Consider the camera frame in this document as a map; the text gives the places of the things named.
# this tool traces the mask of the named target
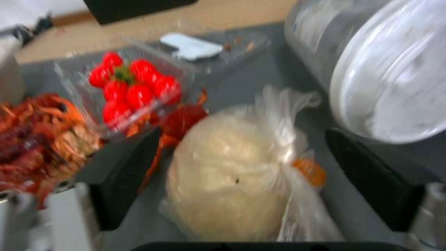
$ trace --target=clear plastic bag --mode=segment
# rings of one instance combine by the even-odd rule
[[[317,93],[266,86],[255,105],[213,114],[176,148],[161,212],[191,240],[339,241],[317,189],[292,164],[309,156],[296,114]]]

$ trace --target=cherry tomato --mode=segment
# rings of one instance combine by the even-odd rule
[[[127,99],[128,85],[124,81],[111,80],[104,86],[104,97],[107,101],[122,101]]]
[[[108,80],[110,80],[110,71],[104,65],[100,64],[91,70],[89,81],[92,86],[103,88]]]
[[[119,67],[124,63],[122,58],[116,52],[113,51],[107,52],[102,58],[102,62],[104,65],[110,67]]]
[[[132,114],[132,110],[125,102],[109,101],[105,104],[102,111],[104,122],[109,124],[118,122],[117,119],[126,119]]]
[[[162,77],[162,74],[157,71],[145,71],[136,75],[138,82],[148,84],[151,88]]]
[[[128,88],[127,103],[136,111],[153,101],[152,90],[145,84],[134,84]]]
[[[142,72],[156,71],[157,70],[155,68],[155,66],[152,65],[152,63],[150,63],[149,61],[147,61],[145,59],[137,59],[137,60],[133,61],[130,64],[129,69],[137,77]]]
[[[173,105],[181,99],[181,85],[171,76],[164,76],[155,83],[154,93],[156,98],[164,99],[167,104]]]

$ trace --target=metal container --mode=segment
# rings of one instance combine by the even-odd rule
[[[20,46],[13,36],[0,37],[0,103],[17,105],[25,96],[25,84],[14,57]]]

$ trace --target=orange food piece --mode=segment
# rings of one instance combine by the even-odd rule
[[[315,187],[323,187],[327,183],[327,172],[311,159],[298,159],[293,163],[293,167]]]

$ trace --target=wooden floor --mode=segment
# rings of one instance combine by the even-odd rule
[[[36,38],[18,55],[19,63],[70,57],[106,50],[121,37],[157,39],[175,29],[177,20],[189,33],[231,29],[283,21],[296,0],[199,0],[168,11],[100,26],[95,20],[55,27]]]

